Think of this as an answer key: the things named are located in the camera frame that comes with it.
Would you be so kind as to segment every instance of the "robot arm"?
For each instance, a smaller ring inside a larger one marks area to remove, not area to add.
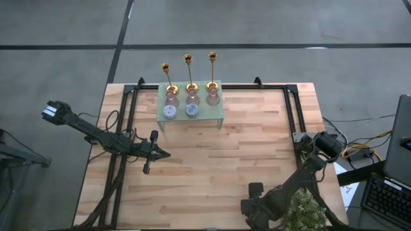
[[[162,150],[157,145],[158,131],[152,131],[150,141],[142,140],[141,143],[135,144],[131,137],[121,133],[113,133],[102,130],[93,124],[78,117],[71,111],[70,105],[60,101],[49,101],[46,109],[42,112],[43,119],[55,125],[66,124],[79,132],[86,134],[84,138],[91,144],[98,141],[105,151],[119,155],[131,155],[135,157],[146,158],[146,164],[143,173],[150,172],[150,163],[161,158],[170,157],[171,154]]]
[[[263,192],[262,183],[250,183],[250,198],[241,201],[241,213],[247,216],[246,222],[253,230],[275,230],[269,229],[268,221],[277,221],[282,218],[288,211],[292,196],[301,187],[306,187],[311,192],[315,201],[325,208],[326,217],[332,224],[328,230],[364,230],[351,228],[341,222],[335,214],[331,212],[325,201],[321,198],[318,191],[315,190],[311,177],[323,169],[327,163],[337,160],[341,152],[340,144],[327,133],[319,133],[314,139],[314,152],[309,155],[307,161],[287,179],[283,185],[278,185],[269,190],[260,198]],[[326,160],[318,156],[321,150],[326,154]]]

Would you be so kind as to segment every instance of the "metal bracket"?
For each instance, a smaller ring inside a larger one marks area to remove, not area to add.
[[[296,84],[287,84],[286,87],[290,92],[293,92],[294,94],[298,94],[298,87]]]
[[[261,79],[260,79],[259,77],[256,77],[256,79],[254,80],[254,83],[257,83],[257,84],[258,84],[258,87],[259,87],[260,89],[263,89],[263,88],[264,88],[263,82],[261,82]]]
[[[123,89],[123,94],[128,94],[135,89],[135,85],[125,85]]]

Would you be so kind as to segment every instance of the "table leg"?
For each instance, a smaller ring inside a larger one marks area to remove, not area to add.
[[[219,120],[217,121],[217,127],[218,127],[219,130],[220,130],[221,127],[223,126],[223,120],[224,120],[224,119],[219,119]]]
[[[164,132],[164,127],[166,126],[166,124],[163,123],[163,122],[160,122],[160,121],[157,121],[157,124],[159,125],[160,130],[161,130],[162,132]]]

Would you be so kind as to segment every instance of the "gold candle holder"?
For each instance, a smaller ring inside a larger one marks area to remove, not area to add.
[[[210,61],[211,61],[211,82],[207,83],[207,91],[209,92],[211,87],[215,87],[218,90],[219,86],[218,86],[218,83],[214,82],[214,62],[217,59],[217,53],[210,52],[208,54],[208,57],[210,58]]]
[[[188,93],[189,89],[194,89],[195,92],[197,93],[198,92],[198,85],[193,83],[193,80],[191,79],[191,68],[190,68],[190,64],[191,64],[191,61],[192,61],[191,55],[190,54],[184,55],[184,61],[186,61],[186,64],[188,66],[188,75],[190,77],[190,83],[187,84],[187,86],[186,86],[186,92]]]
[[[168,76],[168,72],[170,71],[170,66],[168,64],[162,64],[161,69],[162,71],[164,71],[164,73],[166,73],[168,83],[170,84],[170,86],[167,87],[166,91],[172,90],[173,94],[176,96],[179,93],[179,88],[176,85],[171,84],[170,76]]]

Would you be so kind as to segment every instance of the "keyboard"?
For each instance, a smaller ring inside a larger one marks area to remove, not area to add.
[[[373,173],[368,179],[361,207],[411,230],[411,191],[380,175]]]

